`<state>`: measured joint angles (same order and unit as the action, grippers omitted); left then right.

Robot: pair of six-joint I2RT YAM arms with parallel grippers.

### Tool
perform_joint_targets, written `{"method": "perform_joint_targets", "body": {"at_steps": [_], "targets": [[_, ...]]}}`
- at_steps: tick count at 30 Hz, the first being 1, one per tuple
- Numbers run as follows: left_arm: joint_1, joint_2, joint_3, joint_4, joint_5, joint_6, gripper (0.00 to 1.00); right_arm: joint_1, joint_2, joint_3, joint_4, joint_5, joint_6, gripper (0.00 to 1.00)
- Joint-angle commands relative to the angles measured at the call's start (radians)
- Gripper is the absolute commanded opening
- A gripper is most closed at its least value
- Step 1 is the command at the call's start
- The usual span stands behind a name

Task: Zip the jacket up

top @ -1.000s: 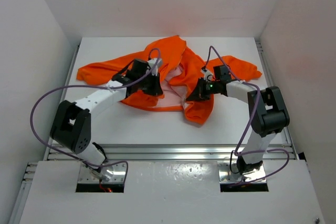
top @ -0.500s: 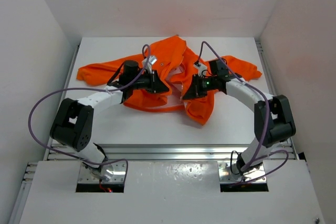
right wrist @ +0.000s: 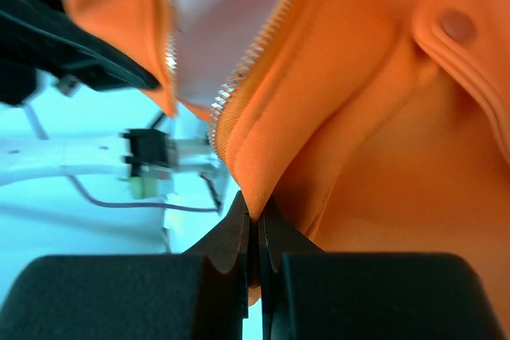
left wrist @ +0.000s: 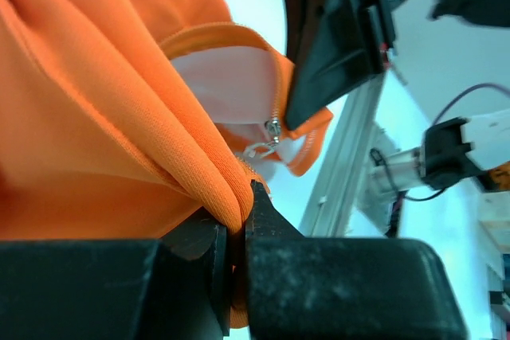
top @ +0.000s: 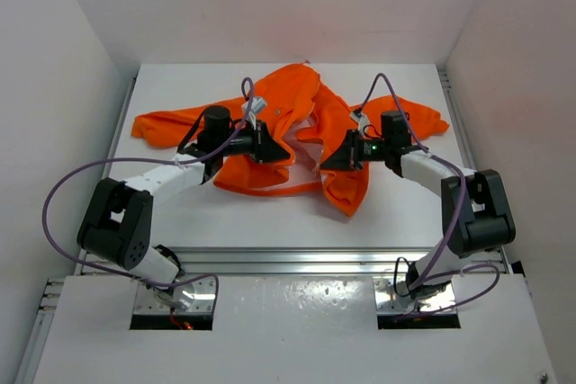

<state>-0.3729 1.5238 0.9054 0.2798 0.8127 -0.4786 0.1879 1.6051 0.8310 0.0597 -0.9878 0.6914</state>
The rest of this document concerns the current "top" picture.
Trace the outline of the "orange zip jacket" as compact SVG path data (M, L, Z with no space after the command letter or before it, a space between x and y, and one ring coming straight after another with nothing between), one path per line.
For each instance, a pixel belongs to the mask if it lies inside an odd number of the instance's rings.
M266 122L274 140L290 157L285 161L260 165L249 156L231 156L223 163L213 184L225 191L260 197L281 197L320 189L329 203L352 217L360 208L369 185L369 165L359 171L337 172L320 168L345 138L356 129L350 106L324 85L320 74L303 64L281 67L255 83L256 96L267 106L258 115ZM439 111L398 97L418 138L441 135L449 129ZM131 135L156 148L176 147L208 105L174 111L149 112L136 116ZM362 110L380 133L382 112L397 109L391 95L372 98ZM308 171L309 181L293 184L290 174L296 167Z

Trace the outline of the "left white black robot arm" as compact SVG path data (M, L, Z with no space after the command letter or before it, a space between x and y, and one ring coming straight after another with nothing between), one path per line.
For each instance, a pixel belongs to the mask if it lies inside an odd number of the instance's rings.
M229 109L210 105L184 135L169 164L124 180L100 181L77 234L80 247L159 290L174 288L183 273L176 256L150 242L155 206L207 183L230 156L247 156L259 165L290 156L264 121L250 109L245 113L247 121L235 129Z

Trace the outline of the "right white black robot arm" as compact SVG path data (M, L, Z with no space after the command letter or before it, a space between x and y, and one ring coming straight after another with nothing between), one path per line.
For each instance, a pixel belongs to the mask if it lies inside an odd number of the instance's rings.
M382 162L400 178L418 183L441 200L441 240L411 263L399 297L423 299L441 291L472 255L514 241L516 226L500 174L494 170L464 170L412 141L402 112L383 112L381 134L370 138L350 129L342 143L320 164L324 170L353 172Z

